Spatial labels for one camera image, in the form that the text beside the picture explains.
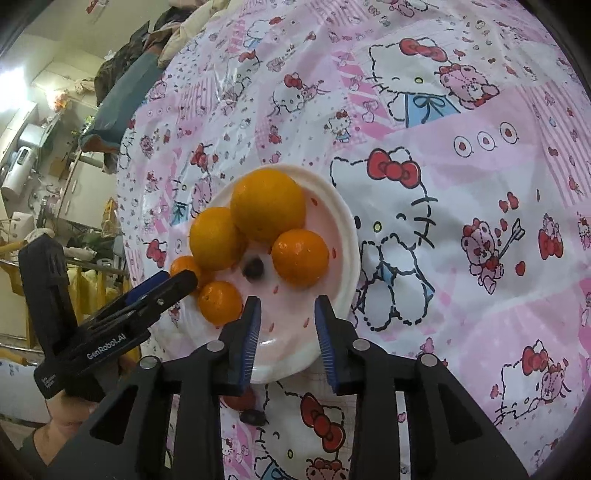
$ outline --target white cabinet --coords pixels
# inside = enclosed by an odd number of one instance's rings
[[[68,178],[57,217],[101,230],[109,198],[116,198],[116,176],[80,160],[80,153]]]

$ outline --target silver rivet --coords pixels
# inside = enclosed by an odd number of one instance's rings
[[[160,363],[160,360],[154,355],[145,356],[139,361],[140,367],[144,370],[150,370],[150,368],[154,368],[158,363]]]
[[[365,338],[358,338],[353,342],[353,348],[355,350],[365,351],[370,347],[369,342]]]
[[[207,350],[210,352],[219,352],[225,347],[224,343],[221,340],[212,340],[207,344]]]
[[[424,355],[421,355],[421,363],[425,365],[425,367],[434,367],[437,365],[437,357],[430,353],[425,353]]]

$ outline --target orange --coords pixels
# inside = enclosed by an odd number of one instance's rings
[[[232,267],[242,258],[248,241],[232,222],[227,207],[208,208],[193,221],[189,247],[197,265],[219,271]]]
[[[276,168],[260,168],[239,180],[230,210],[250,240],[268,245],[288,230],[303,228],[306,220],[304,191]]]
[[[213,280],[213,274],[210,272],[206,272],[202,270],[195,258],[191,255],[183,255],[181,257],[177,257],[174,261],[170,264],[170,276],[174,277],[177,273],[182,272],[183,270],[190,270],[195,273],[197,277],[197,290],[201,290],[203,286]]]
[[[214,281],[199,294],[197,305],[205,319],[215,326],[238,320],[242,313],[242,296],[227,281]]]
[[[289,230],[273,244],[273,266],[294,287],[307,288],[318,282],[329,267],[329,249],[322,237],[310,230]]]

